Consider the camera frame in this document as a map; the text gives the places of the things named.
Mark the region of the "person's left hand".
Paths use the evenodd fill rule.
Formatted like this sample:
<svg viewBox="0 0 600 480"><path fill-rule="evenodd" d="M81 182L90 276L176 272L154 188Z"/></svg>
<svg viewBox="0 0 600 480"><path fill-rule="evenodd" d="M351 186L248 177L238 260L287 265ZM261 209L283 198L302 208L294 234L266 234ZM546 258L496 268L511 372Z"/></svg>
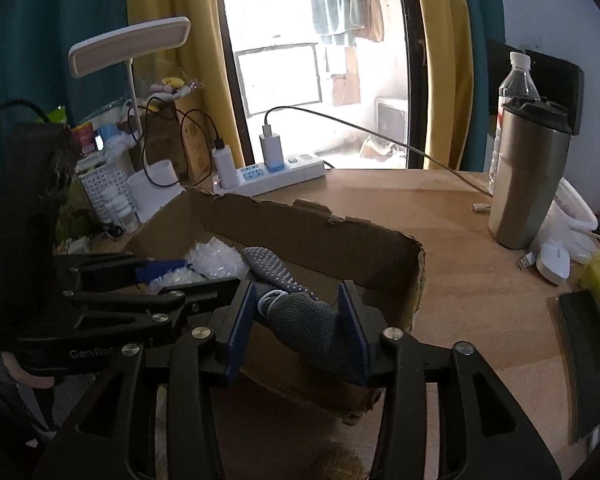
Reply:
<svg viewBox="0 0 600 480"><path fill-rule="evenodd" d="M1 353L2 362L9 376L18 384L32 389L50 389L55 383L53 377L35 376L24 370L18 363L16 357L9 352Z"/></svg>

